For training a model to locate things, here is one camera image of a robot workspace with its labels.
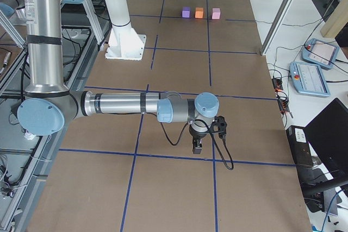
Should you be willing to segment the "near blue teach pendant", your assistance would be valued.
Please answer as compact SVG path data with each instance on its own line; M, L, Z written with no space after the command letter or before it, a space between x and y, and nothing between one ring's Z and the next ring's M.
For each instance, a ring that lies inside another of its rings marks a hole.
M293 86L298 93L318 97L329 97L331 95L319 65L291 62L289 72Z

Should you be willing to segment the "orange black power strip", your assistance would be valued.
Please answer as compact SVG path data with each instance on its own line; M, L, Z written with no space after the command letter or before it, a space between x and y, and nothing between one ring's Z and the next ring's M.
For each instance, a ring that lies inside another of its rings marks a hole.
M275 95L277 98L278 107L282 115L290 113L289 109L289 97L283 90L282 80L280 77L273 77L272 84L274 87Z

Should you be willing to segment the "purple foam cube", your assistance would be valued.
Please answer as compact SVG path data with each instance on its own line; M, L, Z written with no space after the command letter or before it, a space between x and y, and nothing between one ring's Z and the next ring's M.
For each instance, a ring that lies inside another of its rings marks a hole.
M190 7L183 7L182 17L183 18L190 18Z

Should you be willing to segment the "black laptop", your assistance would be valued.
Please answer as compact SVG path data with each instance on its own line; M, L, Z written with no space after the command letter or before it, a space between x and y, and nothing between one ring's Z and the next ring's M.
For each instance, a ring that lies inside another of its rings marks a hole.
M334 177L347 174L347 107L335 98L304 128L316 154Z

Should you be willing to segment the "pink foam cube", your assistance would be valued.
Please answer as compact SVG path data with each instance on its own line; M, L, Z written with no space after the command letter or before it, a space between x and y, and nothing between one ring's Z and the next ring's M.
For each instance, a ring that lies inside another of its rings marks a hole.
M221 16L220 8L212 8L212 20L219 20Z

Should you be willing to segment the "aluminium frame post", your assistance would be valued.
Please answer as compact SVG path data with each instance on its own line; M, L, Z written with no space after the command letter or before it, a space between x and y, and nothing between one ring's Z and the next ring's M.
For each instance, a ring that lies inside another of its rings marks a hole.
M279 31L280 26L283 23L283 20L285 19L285 16L289 10L289 8L291 7L292 3L294 0L283 0L278 12L274 18L274 21L272 23L272 26L265 38L265 41L262 45L262 48L260 50L260 54L261 55L265 55L269 49L269 47L271 46L273 40L276 37L277 32Z

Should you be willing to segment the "far blue teach pendant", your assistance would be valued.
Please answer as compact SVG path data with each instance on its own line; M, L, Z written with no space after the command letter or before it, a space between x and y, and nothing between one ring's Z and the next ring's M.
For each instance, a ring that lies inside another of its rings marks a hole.
M317 64L323 69L330 70L337 58L338 51L338 46L312 38L304 45L302 59Z

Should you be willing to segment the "orange foam cube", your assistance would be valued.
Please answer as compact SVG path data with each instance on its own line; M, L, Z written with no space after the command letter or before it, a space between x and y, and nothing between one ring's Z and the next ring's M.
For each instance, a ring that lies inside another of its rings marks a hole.
M204 18L204 8L203 7L196 7L195 8L195 18L196 19L203 19Z

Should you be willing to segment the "blue teach pendant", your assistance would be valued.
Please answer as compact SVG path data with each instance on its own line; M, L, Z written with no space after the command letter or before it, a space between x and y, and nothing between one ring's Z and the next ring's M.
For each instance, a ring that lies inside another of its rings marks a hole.
M291 62L289 72L293 86L298 93L318 97L329 97L331 95L319 65Z
M317 64L323 69L330 70L337 58L338 51L338 46L312 38L304 45L302 59Z

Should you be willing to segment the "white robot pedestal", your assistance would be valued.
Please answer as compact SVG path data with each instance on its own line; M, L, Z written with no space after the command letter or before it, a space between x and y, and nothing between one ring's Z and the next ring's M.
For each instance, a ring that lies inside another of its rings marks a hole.
M105 0L112 29L105 53L107 59L141 60L146 35L137 34L131 24L127 0Z

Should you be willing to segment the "black box with label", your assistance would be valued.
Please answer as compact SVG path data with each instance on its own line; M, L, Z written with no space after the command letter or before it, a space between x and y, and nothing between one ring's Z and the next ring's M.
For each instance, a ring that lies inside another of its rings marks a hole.
M312 155L303 127L290 126L286 133L294 163L301 167L312 168Z

